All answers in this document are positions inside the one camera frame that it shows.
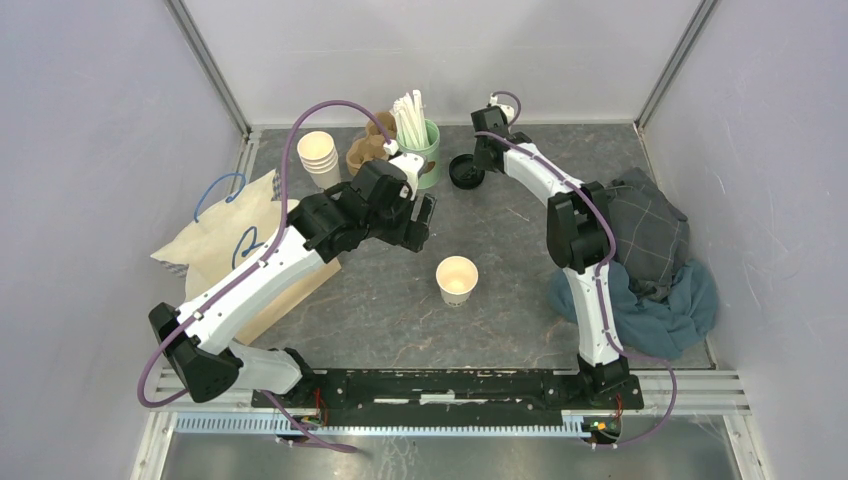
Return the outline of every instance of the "blue rope handle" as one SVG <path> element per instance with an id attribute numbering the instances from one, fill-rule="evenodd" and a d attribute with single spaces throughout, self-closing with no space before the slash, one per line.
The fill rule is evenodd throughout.
<path id="1" fill-rule="evenodd" d="M 197 218 L 198 214 L 200 213 L 200 206 L 203 205 L 203 201 L 206 200 L 206 196 L 209 195 L 209 192 L 211 192 L 212 189 L 215 188 L 215 185 L 218 185 L 218 182 L 220 182 L 221 180 L 223 180 L 225 178 L 229 178 L 229 177 L 239 177 L 239 178 L 241 178 L 241 186 L 236 191 L 236 193 L 234 193 L 234 194 L 230 195 L 229 197 L 227 197 L 226 199 L 224 199 L 225 202 L 227 202 L 227 203 L 232 202 L 233 200 L 236 199 L 236 197 L 238 197 L 238 195 L 241 193 L 241 191 L 244 190 L 244 186 L 247 185 L 247 177 L 245 177 L 243 173 L 233 172 L 233 173 L 227 173 L 227 174 L 221 175 L 218 178 L 218 180 L 215 180 L 214 182 L 212 182 L 212 185 L 209 185 L 209 188 L 207 188 L 206 191 L 203 193 L 203 196 L 200 197 L 200 201 L 197 202 L 197 206 L 194 207 L 194 223 L 200 223 L 200 220 Z"/>
<path id="2" fill-rule="evenodd" d="M 236 255 L 238 255 L 238 251 L 241 248 L 242 242 L 244 242 L 244 239 L 247 238 L 247 234 L 250 233 L 250 232 L 253 232 L 253 240 L 250 241 L 250 246 L 247 247 L 246 250 L 241 252 L 242 258 L 247 257 L 248 255 L 250 255 L 250 252 L 252 252 L 253 250 L 256 250 L 257 248 L 261 247 L 262 245 L 265 245 L 264 242 L 263 243 L 256 243 L 256 240 L 257 240 L 256 237 L 259 236 L 259 229 L 258 228 L 256 228 L 254 226 L 254 227 L 249 227 L 247 230 L 245 230 L 244 233 L 241 235 L 241 240 L 239 240 L 239 243 L 236 245 L 236 249 L 233 250 L 233 261 L 231 262 L 233 270 L 236 269 Z"/>

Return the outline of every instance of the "dark gray cloth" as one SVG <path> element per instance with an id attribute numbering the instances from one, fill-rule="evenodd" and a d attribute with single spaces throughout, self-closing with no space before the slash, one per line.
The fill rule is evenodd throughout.
<path id="1" fill-rule="evenodd" d="M 630 276 L 630 290 L 662 301 L 689 256 L 689 219 L 639 168 L 613 180 L 607 195 L 616 260 Z"/>
<path id="2" fill-rule="evenodd" d="M 610 262 L 609 293 L 615 329 L 621 343 L 653 357 L 675 359 L 704 340 L 715 326 L 718 294 L 710 272 L 689 260 L 674 276 L 662 302 L 636 298 L 624 267 Z M 570 322 L 577 322 L 574 297 L 562 270 L 551 280 L 548 302 Z"/>

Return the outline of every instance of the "blue towel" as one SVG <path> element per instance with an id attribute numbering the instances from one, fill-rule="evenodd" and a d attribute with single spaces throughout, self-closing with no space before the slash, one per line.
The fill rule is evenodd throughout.
<path id="1" fill-rule="evenodd" d="M 618 337 L 625 345 L 654 357 L 675 359 L 683 350 L 703 341 L 715 326 L 715 282 L 695 260 L 689 260 L 677 272 L 671 293 L 662 302 L 637 298 L 629 284 L 624 267 L 611 262 L 610 301 Z M 566 320 L 577 322 L 571 288 L 561 270 L 551 280 L 548 301 Z"/>

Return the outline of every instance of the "purple cable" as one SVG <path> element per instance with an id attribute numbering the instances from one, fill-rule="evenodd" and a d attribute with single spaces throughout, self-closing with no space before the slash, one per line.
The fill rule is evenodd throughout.
<path id="1" fill-rule="evenodd" d="M 506 124 L 507 127 L 511 127 L 512 124 L 518 120 L 518 116 L 521 115 L 521 100 L 518 99 L 518 95 L 512 92 L 508 92 L 506 90 L 498 90 L 497 92 L 492 92 L 492 95 L 506 95 L 507 97 L 515 101 L 515 116 L 512 117 L 511 122 Z"/>
<path id="2" fill-rule="evenodd" d="M 306 437 L 308 439 L 315 442 L 315 443 L 294 443 L 293 445 L 298 446 L 298 447 L 328 448 L 330 450 L 335 450 L 336 452 L 341 452 L 341 453 L 356 453 L 356 452 L 359 451 L 359 449 L 354 447 L 353 445 L 345 445 L 345 444 L 342 444 L 342 443 L 329 443 L 329 442 L 322 440 L 320 437 L 313 435 L 312 433 L 309 432 L 309 430 L 307 430 L 303 425 L 301 425 L 300 422 L 295 420 L 294 417 L 292 417 L 291 414 L 289 412 L 287 412 L 285 408 L 283 408 L 283 405 L 280 404 L 280 402 L 277 400 L 277 397 L 275 397 L 273 393 L 269 392 L 268 390 L 262 390 L 262 393 L 265 394 L 265 397 L 272 404 L 274 404 L 275 407 L 277 407 L 277 410 L 282 412 L 283 416 L 286 417 L 286 420 L 288 420 L 289 423 L 291 423 L 292 426 L 294 426 L 294 428 L 298 429 L 300 431 L 300 433 L 306 435 Z"/>
<path id="3" fill-rule="evenodd" d="M 609 253 L 595 267 L 595 286 L 597 287 L 597 290 L 598 290 L 598 300 L 601 302 L 601 306 L 603 307 L 603 305 L 604 305 L 604 290 L 603 290 L 603 284 L 601 283 L 601 275 L 600 275 L 601 274 L 601 268 L 603 268 L 604 265 L 609 264 L 610 260 L 612 260 L 612 257 L 615 256 L 615 236 L 612 233 L 612 228 L 609 226 L 609 223 L 607 223 L 604 216 L 601 215 L 600 210 L 598 210 L 598 207 L 596 207 L 595 204 L 592 203 L 592 200 L 589 198 L 588 195 L 586 195 L 582 190 L 580 190 L 580 188 L 578 188 L 577 185 L 574 185 L 573 183 L 569 182 L 565 178 L 565 176 L 562 174 L 562 172 L 560 172 L 559 169 L 557 169 L 556 167 L 551 165 L 551 163 L 547 159 L 545 159 L 544 157 L 540 157 L 540 156 L 536 155 L 535 153 L 531 152 L 530 150 L 527 150 L 526 148 L 523 148 L 519 145 L 516 145 L 516 144 L 510 142 L 509 140 L 501 137 L 500 135 L 496 135 L 496 134 L 491 133 L 491 132 L 477 132 L 474 135 L 477 136 L 477 137 L 489 137 L 491 139 L 497 140 L 498 142 L 508 146 L 509 148 L 512 148 L 513 150 L 521 152 L 521 153 L 527 155 L 528 157 L 532 158 L 533 160 L 538 162 L 540 165 L 545 167 L 545 169 L 547 169 L 549 172 L 551 172 L 555 177 L 557 177 L 557 179 L 559 181 L 561 181 L 563 183 L 563 185 L 565 185 L 566 187 L 573 190 L 574 193 L 576 193 L 577 196 L 579 196 L 580 199 L 583 200 L 584 203 L 586 203 L 586 206 L 589 207 L 589 210 L 591 210 L 592 213 L 595 215 L 595 218 L 598 219 L 598 222 L 601 224 L 601 227 L 604 229 L 604 232 L 607 234 L 607 238 L 609 239 L 609 243 L 610 243 Z M 651 362 L 659 362 L 666 368 L 666 370 L 668 370 L 669 375 L 671 375 L 671 400 L 668 403 L 668 410 L 666 410 L 665 415 L 663 415 L 663 417 L 660 419 L 660 421 L 657 422 L 657 424 L 654 425 L 654 427 L 652 429 L 648 430 L 647 432 L 645 432 L 645 433 L 643 433 L 643 434 L 641 434 L 637 437 L 631 438 L 629 440 L 625 440 L 623 442 L 611 444 L 611 445 L 595 444 L 600 448 L 614 449 L 614 448 L 623 447 L 625 445 L 629 445 L 629 444 L 632 444 L 632 443 L 636 443 L 636 442 L 640 442 L 642 440 L 645 440 L 648 437 L 654 435 L 656 432 L 658 432 L 666 424 L 666 422 L 668 422 L 668 419 L 671 417 L 671 412 L 674 410 L 674 404 L 677 402 L 677 376 L 674 374 L 674 369 L 671 368 L 671 364 L 668 362 L 668 360 L 665 360 L 665 359 L 662 359 L 662 358 L 655 358 L 655 357 L 643 355 L 643 354 L 640 354 L 640 353 L 627 353 L 627 352 L 625 352 L 623 348 L 618 346 L 618 343 L 616 343 L 616 341 L 612 338 L 612 335 L 610 335 L 610 333 L 609 333 L 610 321 L 609 321 L 609 318 L 607 318 L 607 309 L 606 308 L 601 308 L 601 318 L 603 319 L 604 334 L 607 337 L 607 342 L 609 342 L 609 344 L 610 344 L 610 346 L 612 346 L 613 350 L 615 350 L 619 355 L 622 355 L 622 356 L 627 357 L 627 358 L 632 358 L 632 359 L 646 360 L 646 361 L 651 361 Z"/>
<path id="4" fill-rule="evenodd" d="M 283 202 L 286 202 L 289 198 L 289 195 L 288 195 L 288 193 L 289 193 L 288 192 L 289 152 L 291 150 L 292 142 L 294 141 L 295 134 L 300 129 L 303 122 L 306 121 L 306 119 L 309 118 L 310 115 L 317 112 L 318 110 L 321 110 L 321 109 L 326 108 L 326 107 L 332 107 L 332 106 L 351 107 L 355 110 L 359 110 L 360 112 L 364 113 L 365 116 L 368 117 L 369 120 L 374 122 L 374 124 L 377 126 L 378 129 L 380 129 L 380 133 L 383 134 L 383 138 L 386 139 L 386 143 L 390 143 L 392 141 L 392 138 L 389 136 L 389 131 L 386 130 L 386 127 L 382 123 L 380 123 L 380 120 L 378 120 L 377 117 L 373 113 L 369 112 L 362 105 L 359 105 L 359 104 L 354 103 L 354 102 L 349 102 L 347 100 L 328 100 L 326 102 L 321 102 L 321 103 L 311 107 L 307 111 L 303 112 L 303 114 L 300 117 L 298 117 L 298 119 L 294 122 L 294 125 L 292 125 L 292 128 L 289 131 L 288 138 L 286 139 L 286 145 L 285 145 L 285 147 L 283 147 L 283 157 L 282 157 L 281 165 L 280 165 L 280 175 L 281 175 L 281 179 L 282 179 L 282 194 L 281 194 L 280 198 Z M 226 284 L 223 288 L 221 288 L 221 290 L 219 290 L 217 293 L 215 293 L 211 297 L 209 297 L 208 300 L 206 300 L 200 307 L 197 308 L 197 312 L 199 312 L 201 314 L 206 313 L 206 311 L 208 311 L 212 307 L 212 305 L 215 304 L 215 302 L 217 302 L 218 300 L 223 298 L 224 295 L 226 295 L 233 288 L 235 288 L 236 285 L 243 282 L 244 279 L 246 279 L 253 272 L 258 270 L 260 268 L 260 262 L 266 262 L 268 260 L 268 258 L 271 257 L 271 255 L 273 255 L 277 251 L 277 247 L 279 247 L 280 244 L 283 242 L 283 238 L 285 238 L 286 232 L 288 231 L 288 229 L 286 228 L 287 227 L 286 222 L 288 220 L 288 209 L 285 208 L 285 205 L 283 205 L 283 208 L 281 208 L 280 210 L 281 210 L 282 213 L 280 215 L 280 227 L 277 229 L 277 235 L 274 236 L 274 239 L 271 241 L 271 244 L 268 246 L 265 253 L 262 254 L 259 257 L 259 261 L 251 264 L 243 272 L 241 272 L 236 278 L 234 278 L 230 283 Z M 136 396 L 138 397 L 139 403 L 141 403 L 143 406 L 145 406 L 147 408 L 162 407 L 162 406 L 165 406 L 165 405 L 173 402 L 174 400 L 182 397 L 186 393 L 188 393 L 188 390 L 182 389 L 179 392 L 175 393 L 174 395 L 171 395 L 170 397 L 168 397 L 164 400 L 159 400 L 159 401 L 154 402 L 152 400 L 148 400 L 147 397 L 144 395 L 144 386 L 147 383 L 147 378 L 150 376 L 150 371 L 153 370 L 153 366 L 156 364 L 156 360 L 159 358 L 159 355 L 162 355 L 162 353 L 165 351 L 166 348 L 168 348 L 168 346 L 171 344 L 171 342 L 173 342 L 174 339 L 177 338 L 177 336 L 179 336 L 181 333 L 183 333 L 192 323 L 194 323 L 195 320 L 196 320 L 196 318 L 194 316 L 191 316 L 185 322 L 181 323 L 177 328 L 174 329 L 173 332 L 171 332 L 170 335 L 168 335 L 167 337 L 165 337 L 164 340 L 162 340 L 162 343 L 159 344 L 159 347 L 156 349 L 155 352 L 153 352 L 153 355 L 151 355 L 150 358 L 147 360 L 147 363 L 144 365 L 144 368 L 141 371 L 141 375 L 139 376 L 138 384 L 136 385 Z M 274 403 L 274 405 L 277 408 L 279 408 L 280 411 L 283 412 L 283 415 L 285 415 L 286 418 L 288 418 L 290 421 L 292 421 L 291 416 L 288 414 L 288 412 L 285 411 L 285 409 L 283 409 L 282 405 L 280 405 L 279 402 L 276 402 L 276 399 L 272 399 L 272 403 Z M 297 422 L 292 421 L 292 424 L 294 424 L 300 430 L 299 424 Z M 301 430 L 301 431 L 304 432 L 304 434 L 306 434 L 306 436 L 308 436 L 309 438 L 316 440 L 317 443 L 319 444 L 319 445 L 304 444 L 304 446 L 307 446 L 307 445 L 310 446 L 310 447 L 311 446 L 316 446 L 316 447 L 320 446 L 320 447 L 325 447 L 325 448 L 331 448 L 331 449 L 336 450 L 338 452 L 344 452 L 344 453 L 352 453 L 352 452 L 357 451 L 356 447 L 351 447 L 351 446 L 348 446 L 348 445 L 341 445 L 341 447 L 350 448 L 350 449 L 353 449 L 353 450 L 345 450 L 345 449 L 334 448 L 334 447 L 330 446 L 331 444 L 324 442 L 323 440 L 318 439 L 314 435 L 308 434 L 304 430 Z"/>

